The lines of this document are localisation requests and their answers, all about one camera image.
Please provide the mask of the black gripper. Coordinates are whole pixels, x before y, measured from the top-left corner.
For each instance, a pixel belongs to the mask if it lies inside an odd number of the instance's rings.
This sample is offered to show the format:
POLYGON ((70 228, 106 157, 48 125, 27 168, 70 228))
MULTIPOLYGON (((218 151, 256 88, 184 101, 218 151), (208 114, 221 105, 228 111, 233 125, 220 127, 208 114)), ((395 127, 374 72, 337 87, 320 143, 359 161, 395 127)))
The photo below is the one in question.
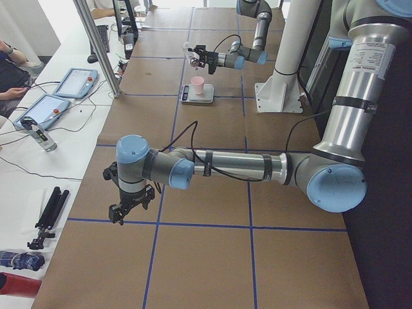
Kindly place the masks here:
POLYGON ((197 67, 204 68, 208 65, 208 73, 209 75, 213 75, 218 67, 218 53, 215 51, 207 51, 206 45, 196 45, 194 47, 194 53, 199 56, 197 67))
POLYGON ((146 183, 146 180, 140 180, 132 189, 121 188, 121 181, 118 177, 117 163, 113 162, 109 167, 105 168, 103 173, 105 180, 111 180, 119 189, 120 202, 109 206, 108 216, 112 223, 124 224, 124 218, 129 211, 137 205, 147 210, 151 200, 155 198, 155 189, 146 183))

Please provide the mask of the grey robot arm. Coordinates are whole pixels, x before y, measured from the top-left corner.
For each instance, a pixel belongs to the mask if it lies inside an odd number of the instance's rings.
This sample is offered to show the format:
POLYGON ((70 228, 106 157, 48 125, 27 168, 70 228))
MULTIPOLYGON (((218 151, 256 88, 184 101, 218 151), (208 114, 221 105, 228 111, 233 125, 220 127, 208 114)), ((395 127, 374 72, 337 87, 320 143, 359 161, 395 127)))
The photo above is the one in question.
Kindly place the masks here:
MULTIPOLYGON (((216 68, 240 70, 246 61, 264 64, 267 60, 265 45, 272 11, 264 1, 238 1, 239 15, 257 21, 253 44, 243 45, 241 40, 232 43, 227 53, 209 51, 204 45, 192 47, 185 44, 184 51, 193 68, 208 68, 214 74, 216 68)), ((109 207, 113 223, 124 223, 129 211, 141 205, 147 208, 155 197, 159 184, 186 190, 193 174, 210 176, 213 172, 229 178, 263 182, 272 177, 272 158, 269 155, 252 156, 240 153, 200 151, 193 148, 151 149, 147 140, 139 135, 127 135, 117 142, 116 160, 104 171, 105 180, 113 180, 119 188, 120 202, 109 207)))
MULTIPOLYGON (((249 124, 258 124, 258 116, 263 120, 270 116, 276 120, 275 129, 280 129, 286 123, 278 123, 281 116, 275 114, 302 112, 297 103, 300 59, 320 5, 321 1, 292 1, 273 74, 265 83, 255 84, 257 113, 246 121, 247 133, 253 133, 249 142, 268 142, 269 137, 262 137, 270 135, 263 130, 269 129, 268 124, 250 128, 249 124)), ((237 3, 238 14, 258 21, 253 48, 233 43, 224 63, 216 52, 203 56, 200 47, 204 46, 187 49, 199 56, 190 60, 191 65, 195 66, 195 60, 198 67, 207 63, 213 68, 242 68, 235 60, 262 63, 271 16, 264 8, 263 1, 237 3)), ((331 1, 331 8, 329 47, 349 50, 349 55, 318 144, 304 153, 288 151, 295 126, 290 128, 285 150, 277 156, 195 150, 192 140, 190 148, 166 150, 180 135, 159 150, 150 148, 142 136, 124 136, 117 142, 116 160, 103 172, 104 179, 113 181, 120 194, 119 203, 109 206, 110 221, 123 225, 131 209, 138 205, 147 209, 155 198, 155 189, 147 181, 185 190, 194 174, 220 174, 244 182, 276 181, 298 188, 312 204, 328 212, 358 206, 367 192, 362 145, 396 47, 411 35, 411 1, 331 1)), ((197 124, 189 125, 195 126, 192 139, 197 124)))

